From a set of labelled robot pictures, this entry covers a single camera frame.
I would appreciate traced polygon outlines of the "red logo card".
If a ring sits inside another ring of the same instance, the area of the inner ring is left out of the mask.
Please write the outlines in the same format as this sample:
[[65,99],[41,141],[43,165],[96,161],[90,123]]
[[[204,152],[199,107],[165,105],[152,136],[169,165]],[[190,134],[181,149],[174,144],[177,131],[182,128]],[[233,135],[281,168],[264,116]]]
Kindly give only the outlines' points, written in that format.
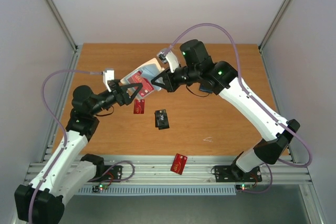
[[134,107],[133,107],[133,113],[134,114],[144,114],[144,108],[145,108],[145,100],[141,99],[135,99],[134,101]]

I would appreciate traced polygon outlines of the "black VIP card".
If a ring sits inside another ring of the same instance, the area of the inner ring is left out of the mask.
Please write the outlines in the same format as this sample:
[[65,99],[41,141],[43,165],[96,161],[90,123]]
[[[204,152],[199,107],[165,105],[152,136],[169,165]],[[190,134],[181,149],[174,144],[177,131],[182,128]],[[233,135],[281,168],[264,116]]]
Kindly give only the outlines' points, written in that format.
[[169,121],[168,121],[166,110],[163,109],[163,110],[157,110],[157,111],[161,112],[161,120],[160,120],[161,123],[160,123],[160,126],[168,125]]

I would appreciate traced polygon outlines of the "beige card holder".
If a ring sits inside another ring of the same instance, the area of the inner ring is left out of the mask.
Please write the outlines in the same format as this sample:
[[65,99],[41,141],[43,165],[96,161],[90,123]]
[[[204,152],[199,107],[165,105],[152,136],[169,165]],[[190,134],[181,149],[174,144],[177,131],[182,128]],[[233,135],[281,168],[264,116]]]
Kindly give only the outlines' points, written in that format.
[[125,84],[130,84],[127,80],[126,77],[128,77],[131,73],[134,73],[136,70],[141,70],[142,71],[142,77],[146,78],[149,83],[150,81],[157,76],[158,74],[160,74],[162,71],[164,71],[164,68],[161,67],[161,65],[159,64],[158,60],[156,58],[152,58],[151,60],[145,62],[144,64],[140,65],[139,67],[137,67],[135,70],[131,71],[128,75],[126,75],[125,77],[123,77],[121,79],[121,83],[123,85]]

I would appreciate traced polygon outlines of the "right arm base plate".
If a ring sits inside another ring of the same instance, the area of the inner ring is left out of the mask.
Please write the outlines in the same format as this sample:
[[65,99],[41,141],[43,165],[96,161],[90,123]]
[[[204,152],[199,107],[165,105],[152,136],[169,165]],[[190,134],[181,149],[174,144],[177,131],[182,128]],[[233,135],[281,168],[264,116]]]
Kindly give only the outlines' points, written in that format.
[[262,182],[260,167],[253,168],[249,173],[234,175],[230,165],[216,165],[211,169],[217,183],[254,183]]

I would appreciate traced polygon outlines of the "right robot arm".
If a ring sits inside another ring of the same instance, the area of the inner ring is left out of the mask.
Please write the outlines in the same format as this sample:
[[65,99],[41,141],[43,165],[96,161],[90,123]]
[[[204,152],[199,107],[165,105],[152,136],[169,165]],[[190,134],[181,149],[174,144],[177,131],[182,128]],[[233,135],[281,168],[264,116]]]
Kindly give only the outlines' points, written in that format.
[[151,80],[167,92],[176,91],[181,85],[200,83],[213,94],[233,105],[261,135],[254,147],[239,154],[230,166],[235,181],[249,176],[257,166],[275,164],[300,128],[297,120],[287,120],[271,109],[245,83],[238,71],[225,61],[214,62],[203,42],[193,39],[183,43],[180,51],[186,65],[181,66],[171,51],[161,50],[157,57],[169,67]]

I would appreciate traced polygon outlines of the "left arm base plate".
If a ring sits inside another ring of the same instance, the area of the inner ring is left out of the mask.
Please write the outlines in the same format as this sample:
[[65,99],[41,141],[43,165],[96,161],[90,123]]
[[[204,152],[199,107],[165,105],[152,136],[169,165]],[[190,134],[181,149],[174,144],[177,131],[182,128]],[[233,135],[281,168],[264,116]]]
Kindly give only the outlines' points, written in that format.
[[102,177],[99,178],[93,178],[89,180],[89,182],[110,182],[115,181],[119,182],[119,180],[122,178],[122,166],[116,165],[113,168],[111,168],[106,174],[104,174]]

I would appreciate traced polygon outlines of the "red VIP card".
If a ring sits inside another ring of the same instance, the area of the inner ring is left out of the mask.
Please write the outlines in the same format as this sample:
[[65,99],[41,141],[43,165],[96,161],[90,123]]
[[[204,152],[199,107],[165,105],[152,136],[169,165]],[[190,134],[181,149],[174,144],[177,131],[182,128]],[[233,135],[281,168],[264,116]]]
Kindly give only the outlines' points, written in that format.
[[136,70],[134,73],[131,73],[128,77],[126,77],[126,80],[129,83],[140,83],[142,84],[142,88],[138,93],[138,96],[143,99],[150,93],[154,91],[154,87],[149,83],[149,81],[142,77],[142,71]]
[[187,156],[176,154],[170,171],[182,175],[186,162],[187,162]]

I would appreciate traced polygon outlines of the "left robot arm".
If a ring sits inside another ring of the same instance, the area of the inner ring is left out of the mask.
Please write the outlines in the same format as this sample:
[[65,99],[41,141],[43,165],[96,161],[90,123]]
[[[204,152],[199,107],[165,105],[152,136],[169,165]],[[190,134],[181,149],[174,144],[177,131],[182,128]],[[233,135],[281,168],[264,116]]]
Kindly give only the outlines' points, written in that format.
[[113,105],[129,105],[143,85],[120,85],[119,80],[108,81],[108,89],[94,94],[89,86],[75,88],[72,110],[63,138],[39,174],[29,185],[19,185],[14,193],[19,220],[28,223],[59,223],[65,206],[78,190],[90,180],[105,177],[103,157],[86,154],[77,167],[69,169],[81,150],[95,133],[98,114]]

